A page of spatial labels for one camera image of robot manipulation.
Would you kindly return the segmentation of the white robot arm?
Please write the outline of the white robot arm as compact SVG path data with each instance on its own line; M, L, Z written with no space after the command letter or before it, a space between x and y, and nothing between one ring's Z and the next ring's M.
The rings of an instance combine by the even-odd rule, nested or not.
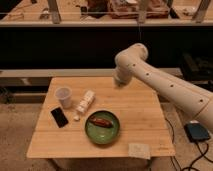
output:
M148 50L141 43L119 52L115 57L115 83L125 86L137 78L213 133L213 92L149 65L147 58Z

